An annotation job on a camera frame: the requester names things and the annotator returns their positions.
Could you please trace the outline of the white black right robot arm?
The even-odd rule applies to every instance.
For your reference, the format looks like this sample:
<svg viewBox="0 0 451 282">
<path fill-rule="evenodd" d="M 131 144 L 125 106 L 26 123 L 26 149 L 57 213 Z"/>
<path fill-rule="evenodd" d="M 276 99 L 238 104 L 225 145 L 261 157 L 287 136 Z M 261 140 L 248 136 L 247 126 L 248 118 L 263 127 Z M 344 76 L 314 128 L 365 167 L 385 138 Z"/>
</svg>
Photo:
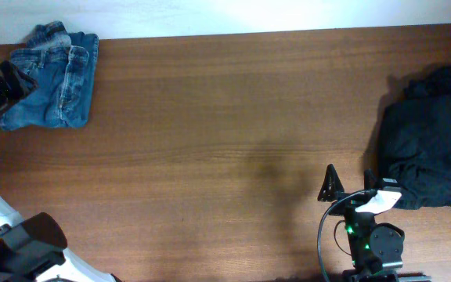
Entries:
<svg viewBox="0 0 451 282">
<path fill-rule="evenodd" d="M 327 165 L 323 185 L 317 197 L 329 202 L 317 233 L 317 253 L 324 280 L 326 272 L 321 250 L 324 223 L 328 216 L 341 216 L 345 224 L 353 268 L 342 273 L 345 281 L 398 281 L 405 233 L 390 223 L 378 223 L 375 216 L 391 210 L 402 196 L 395 179 L 377 178 L 371 170 L 364 172 L 364 188 L 347 193 L 332 164 Z"/>
</svg>

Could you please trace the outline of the blue denim jeans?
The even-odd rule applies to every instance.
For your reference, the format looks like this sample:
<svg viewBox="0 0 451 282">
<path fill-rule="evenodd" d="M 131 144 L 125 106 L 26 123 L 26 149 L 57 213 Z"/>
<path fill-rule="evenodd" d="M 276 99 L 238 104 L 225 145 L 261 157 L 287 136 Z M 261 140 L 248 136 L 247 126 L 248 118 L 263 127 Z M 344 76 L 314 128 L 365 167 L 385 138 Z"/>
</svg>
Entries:
<svg viewBox="0 0 451 282">
<path fill-rule="evenodd" d="M 1 129 L 85 126 L 98 56 L 97 34 L 70 33 L 60 21 L 36 26 L 26 45 L 11 52 L 10 62 L 33 78 L 38 87 L 2 115 Z"/>
</svg>

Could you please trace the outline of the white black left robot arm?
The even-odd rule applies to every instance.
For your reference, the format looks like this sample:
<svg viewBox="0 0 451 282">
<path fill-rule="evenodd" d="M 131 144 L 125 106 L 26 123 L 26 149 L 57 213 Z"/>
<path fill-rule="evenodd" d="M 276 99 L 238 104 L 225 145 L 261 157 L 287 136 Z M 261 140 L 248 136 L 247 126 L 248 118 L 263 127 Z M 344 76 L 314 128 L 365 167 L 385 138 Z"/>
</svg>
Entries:
<svg viewBox="0 0 451 282">
<path fill-rule="evenodd" d="M 0 117 L 29 96 L 38 83 L 9 61 L 0 63 Z M 78 257 L 64 232 L 45 212 L 28 219 L 0 196 L 0 281 L 117 282 Z"/>
</svg>

